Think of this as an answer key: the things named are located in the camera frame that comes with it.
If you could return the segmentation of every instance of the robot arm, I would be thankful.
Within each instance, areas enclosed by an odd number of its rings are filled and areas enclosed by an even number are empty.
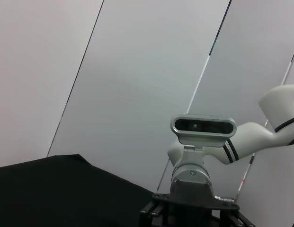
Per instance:
[[[294,123],[272,133],[263,126],[249,122],[237,128],[235,135],[222,148],[204,147],[205,155],[215,156],[224,164],[230,164],[257,151],[294,144]]]
[[[257,151],[294,144],[294,85],[278,86],[260,100],[259,106],[275,128],[248,122],[237,127],[235,135],[221,148],[203,147],[203,156],[212,155],[224,164],[230,164]],[[173,165],[183,156],[184,146],[175,141],[168,155]]]

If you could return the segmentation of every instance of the white wall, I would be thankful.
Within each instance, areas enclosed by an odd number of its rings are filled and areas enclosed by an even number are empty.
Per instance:
[[[189,113],[266,118],[259,99],[281,84],[294,53],[294,0],[232,1]],[[224,165],[204,158],[214,192],[235,197],[249,157]]]
[[[0,1],[0,166],[46,157],[101,3]]]
[[[286,84],[294,84],[294,62]],[[294,145],[266,149],[255,161],[239,197],[241,211],[258,226],[294,223]]]
[[[155,191],[228,0],[106,0],[50,155]]]

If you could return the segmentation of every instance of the camera lens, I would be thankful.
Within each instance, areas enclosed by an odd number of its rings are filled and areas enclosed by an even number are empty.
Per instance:
[[[175,128],[180,131],[197,131],[220,134],[230,134],[233,132],[233,125],[229,122],[202,121],[178,119],[175,122]]]

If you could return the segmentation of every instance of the bolt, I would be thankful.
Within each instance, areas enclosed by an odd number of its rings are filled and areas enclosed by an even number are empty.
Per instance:
[[[217,195],[215,196],[215,198],[216,198],[217,200],[224,201],[224,202],[228,202],[228,203],[234,203],[234,202],[235,202],[234,198],[221,197],[221,196],[217,196]]]
[[[206,178],[206,179],[205,179],[205,183],[207,183],[208,185],[210,185],[210,187],[212,186],[212,182],[211,182],[211,181],[209,181],[209,179],[208,179],[208,178]]]
[[[196,175],[196,170],[191,170],[190,175],[192,175],[192,176]]]

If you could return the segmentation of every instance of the black table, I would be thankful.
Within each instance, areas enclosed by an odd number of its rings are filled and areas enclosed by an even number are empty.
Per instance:
[[[131,227],[152,192],[89,164],[53,156],[0,168],[0,227]]]

